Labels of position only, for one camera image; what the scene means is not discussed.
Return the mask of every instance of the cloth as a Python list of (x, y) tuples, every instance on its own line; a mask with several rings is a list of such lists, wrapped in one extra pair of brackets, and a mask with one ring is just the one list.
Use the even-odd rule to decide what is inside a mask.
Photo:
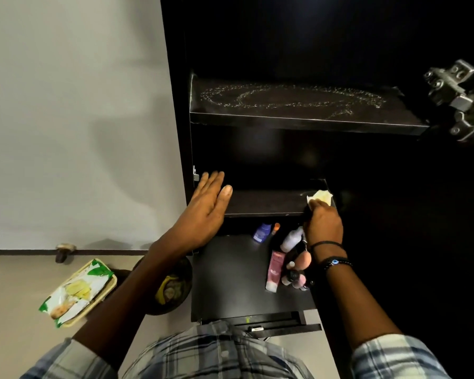
[[(447, 378), (418, 339), (385, 335), (361, 345), (353, 356), (356, 378)], [(117, 373), (79, 342), (66, 339), (22, 379), (116, 379)], [(250, 338), (224, 321), (193, 327), (148, 346), (124, 379), (313, 379), (302, 361), (280, 346)]]

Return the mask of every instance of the fingernail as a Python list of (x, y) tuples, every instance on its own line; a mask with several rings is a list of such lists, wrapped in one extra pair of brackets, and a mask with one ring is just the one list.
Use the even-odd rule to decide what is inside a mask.
[(230, 185), (227, 185), (223, 188), (223, 194), (226, 194), (226, 195), (231, 194), (233, 189), (234, 189), (233, 187), (231, 187)]

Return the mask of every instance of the floor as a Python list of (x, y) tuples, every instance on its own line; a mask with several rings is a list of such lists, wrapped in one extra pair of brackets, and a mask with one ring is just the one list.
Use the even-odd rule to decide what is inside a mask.
[[(81, 323), (54, 328), (38, 307), (66, 277), (92, 257), (73, 256), (56, 264), (53, 256), (0, 256), (0, 378), (19, 377), (52, 346), (71, 337)], [(110, 267), (131, 269), (140, 256), (99, 256)], [(119, 372), (120, 377), (139, 353), (161, 336), (189, 328), (188, 298), (170, 314), (146, 316)], [(308, 323), (319, 322), (316, 310), (306, 311)], [(270, 342), (284, 346), (301, 358), (315, 378), (339, 378), (323, 331), (274, 337)]]

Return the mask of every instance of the shirt sleeve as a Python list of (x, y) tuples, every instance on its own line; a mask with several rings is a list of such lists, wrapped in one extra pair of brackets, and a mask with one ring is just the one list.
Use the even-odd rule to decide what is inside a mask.
[(422, 341), (399, 334), (383, 335), (358, 347), (353, 353), (352, 370), (357, 379), (449, 378)]
[(73, 339), (46, 353), (20, 379), (117, 379), (101, 357)]

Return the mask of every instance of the plastic bag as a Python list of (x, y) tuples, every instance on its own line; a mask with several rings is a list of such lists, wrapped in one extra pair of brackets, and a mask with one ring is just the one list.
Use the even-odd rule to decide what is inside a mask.
[(94, 259), (89, 266), (58, 287), (40, 306), (50, 315), (56, 327), (74, 318), (104, 288), (113, 272)]

